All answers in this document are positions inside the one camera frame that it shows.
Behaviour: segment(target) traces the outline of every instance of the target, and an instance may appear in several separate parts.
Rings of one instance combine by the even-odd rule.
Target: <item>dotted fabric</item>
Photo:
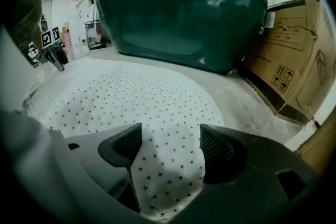
[[[141,214],[168,221],[201,191],[200,124],[223,125],[206,91],[172,70],[80,59],[47,80],[26,102],[27,114],[64,137],[142,123],[131,167]]]

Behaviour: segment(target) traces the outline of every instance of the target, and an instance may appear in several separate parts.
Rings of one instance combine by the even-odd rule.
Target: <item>wire basket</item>
[[[105,47],[109,36],[103,28],[100,20],[92,20],[85,23],[86,39],[89,49]]]

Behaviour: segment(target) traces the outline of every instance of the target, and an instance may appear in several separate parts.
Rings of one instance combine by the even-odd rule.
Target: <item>large green tank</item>
[[[267,0],[96,0],[118,52],[226,73],[264,25]]]

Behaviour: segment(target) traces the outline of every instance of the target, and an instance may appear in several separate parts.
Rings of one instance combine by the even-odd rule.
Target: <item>pink object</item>
[[[65,33],[64,40],[65,40],[65,51],[68,54],[68,59],[69,61],[73,61],[75,59],[75,55],[73,53],[70,32]]]

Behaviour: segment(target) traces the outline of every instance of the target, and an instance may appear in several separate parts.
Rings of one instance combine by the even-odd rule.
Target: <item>concrete floor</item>
[[[119,54],[114,47],[91,50],[89,58],[125,61],[177,71],[203,87],[217,104],[228,128],[286,143],[302,126],[274,116],[255,90],[237,73],[222,76],[173,63]]]

